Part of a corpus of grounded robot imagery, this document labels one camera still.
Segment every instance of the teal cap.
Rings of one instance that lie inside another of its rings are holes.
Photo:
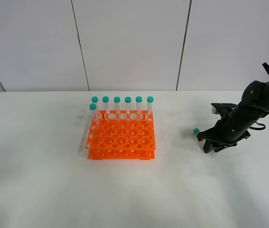
[[[136,102],[142,102],[142,97],[141,97],[141,96],[137,96],[137,97],[135,98],[135,101],[136,101]]]
[[[149,102],[149,103],[154,102],[154,98],[153,98],[152,96],[149,96],[149,97],[147,98],[147,102]]]
[[[127,96],[127,97],[125,97],[125,102],[126,102],[126,103],[130,103],[130,102],[131,102],[131,98],[130,98],[130,97],[128,97],[128,96]]]
[[[195,129],[193,130],[193,133],[194,133],[195,135],[197,135],[199,132],[200,132],[199,128],[195,128]]]
[[[119,96],[114,97],[114,102],[115,103],[119,103],[121,101]]]
[[[93,96],[93,97],[91,98],[91,101],[92,101],[93,103],[96,103],[96,102],[98,102],[98,98],[97,98],[96,96]]]
[[[96,104],[90,104],[89,108],[90,110],[96,110]]]
[[[103,97],[103,102],[104,102],[104,103],[109,102],[109,98],[108,98],[108,96],[104,96],[104,97]]]

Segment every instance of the white table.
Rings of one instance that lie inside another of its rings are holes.
[[[155,160],[86,159],[94,95],[112,108],[116,95],[154,96]],[[269,116],[219,153],[204,154],[192,133],[218,120],[212,102],[241,95],[0,93],[0,228],[269,228]]]

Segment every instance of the centrifuge tube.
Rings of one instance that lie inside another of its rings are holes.
[[[140,115],[140,114],[141,114],[141,102],[142,102],[142,97],[137,96],[137,97],[135,98],[135,101],[136,101],[136,113],[137,113],[137,115]]]
[[[90,104],[89,108],[91,110],[93,121],[98,121],[97,112],[96,112],[96,104],[94,104],[94,103]]]
[[[109,98],[108,98],[108,96],[104,96],[103,97],[103,102],[104,102],[105,113],[107,115],[109,115],[110,114],[110,110],[109,110]]]
[[[120,97],[116,96],[114,98],[114,102],[115,102],[115,114],[119,115],[121,113],[121,108],[120,108]]]
[[[150,115],[152,113],[153,102],[154,102],[154,98],[152,96],[149,96],[147,98],[147,114],[148,115]]]
[[[130,97],[125,97],[125,103],[126,103],[126,114],[130,114],[130,109],[131,109],[131,98]]]
[[[100,110],[98,108],[98,103],[97,103],[98,102],[98,98],[96,96],[93,96],[91,98],[91,101],[92,101],[92,103],[96,104],[96,113],[99,114],[100,113]]]

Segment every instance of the robotic arm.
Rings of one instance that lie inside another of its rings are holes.
[[[264,63],[263,66],[269,74],[269,65]],[[212,106],[213,113],[220,114],[221,119],[213,128],[197,134],[198,141],[205,140],[205,153],[236,146],[240,140],[250,137],[249,128],[265,129],[265,125],[257,123],[257,120],[269,114],[269,82],[254,81],[249,84],[238,105],[213,103]],[[251,127],[254,123],[263,127]]]

